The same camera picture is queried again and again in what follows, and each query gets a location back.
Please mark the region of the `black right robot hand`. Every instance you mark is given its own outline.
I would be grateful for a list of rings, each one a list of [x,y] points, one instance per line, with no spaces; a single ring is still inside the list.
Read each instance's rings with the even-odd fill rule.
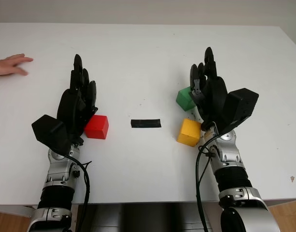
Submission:
[[[189,95],[202,119],[201,130],[207,131],[222,113],[227,96],[224,80],[217,75],[211,47],[205,50],[204,62],[193,64],[190,70]]]

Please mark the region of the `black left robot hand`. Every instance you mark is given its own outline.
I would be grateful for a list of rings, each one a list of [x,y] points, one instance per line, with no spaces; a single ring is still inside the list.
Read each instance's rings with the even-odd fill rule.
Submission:
[[[64,91],[57,112],[57,119],[66,126],[68,139],[74,145],[82,145],[84,128],[97,112],[96,83],[89,80],[88,71],[83,68],[81,57],[74,57],[70,87]]]

